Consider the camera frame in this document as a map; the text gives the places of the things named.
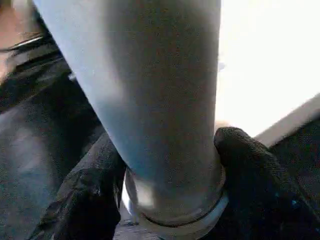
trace black surface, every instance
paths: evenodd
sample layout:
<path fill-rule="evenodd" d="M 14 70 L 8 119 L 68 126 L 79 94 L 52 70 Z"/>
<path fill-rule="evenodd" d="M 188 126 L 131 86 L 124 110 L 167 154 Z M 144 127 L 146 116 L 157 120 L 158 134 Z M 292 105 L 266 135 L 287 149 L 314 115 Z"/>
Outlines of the black surface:
<path fill-rule="evenodd" d="M 320 210 L 320 115 L 270 148 Z"/>
<path fill-rule="evenodd" d="M 103 132 L 68 79 L 0 115 L 1 240 L 30 234 L 64 177 Z"/>

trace hand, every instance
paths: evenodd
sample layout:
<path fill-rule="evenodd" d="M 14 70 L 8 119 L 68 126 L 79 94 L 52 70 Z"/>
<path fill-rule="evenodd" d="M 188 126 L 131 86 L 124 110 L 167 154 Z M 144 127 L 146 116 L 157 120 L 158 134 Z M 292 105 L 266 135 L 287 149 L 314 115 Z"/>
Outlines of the hand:
<path fill-rule="evenodd" d="M 227 225 L 238 228 L 236 239 L 320 239 L 319 214 L 264 145 L 234 127 L 218 129 L 214 145 L 229 206 L 213 231 Z"/>
<path fill-rule="evenodd" d="M 64 179 L 29 240 L 111 240 L 126 166 L 104 133 Z"/>

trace metal pipe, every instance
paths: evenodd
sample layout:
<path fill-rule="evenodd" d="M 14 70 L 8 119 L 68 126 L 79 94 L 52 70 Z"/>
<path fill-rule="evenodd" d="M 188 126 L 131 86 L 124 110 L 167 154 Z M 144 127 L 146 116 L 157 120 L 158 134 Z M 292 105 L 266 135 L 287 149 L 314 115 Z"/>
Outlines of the metal pipe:
<path fill-rule="evenodd" d="M 213 145 L 220 0 L 34 1 L 127 163 L 135 211 L 183 226 L 224 182 Z"/>

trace gray pipe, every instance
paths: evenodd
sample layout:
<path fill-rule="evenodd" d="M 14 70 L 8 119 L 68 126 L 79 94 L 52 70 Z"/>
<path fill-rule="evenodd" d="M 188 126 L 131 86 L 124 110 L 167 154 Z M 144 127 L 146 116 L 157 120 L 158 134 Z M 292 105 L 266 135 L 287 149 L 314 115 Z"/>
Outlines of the gray pipe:
<path fill-rule="evenodd" d="M 150 221 L 194 222 L 223 184 L 213 146 L 219 0 L 35 0 Z"/>

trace black glove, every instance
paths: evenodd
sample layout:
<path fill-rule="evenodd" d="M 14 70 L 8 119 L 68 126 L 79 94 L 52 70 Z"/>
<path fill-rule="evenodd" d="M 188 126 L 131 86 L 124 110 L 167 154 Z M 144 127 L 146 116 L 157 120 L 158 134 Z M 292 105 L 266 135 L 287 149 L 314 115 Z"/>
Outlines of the black glove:
<path fill-rule="evenodd" d="M 126 166 L 104 133 L 64 179 L 29 240 L 109 240 Z"/>
<path fill-rule="evenodd" d="M 320 239 L 319 213 L 264 145 L 234 127 L 218 129 L 214 145 L 226 170 L 229 205 L 209 236 Z"/>

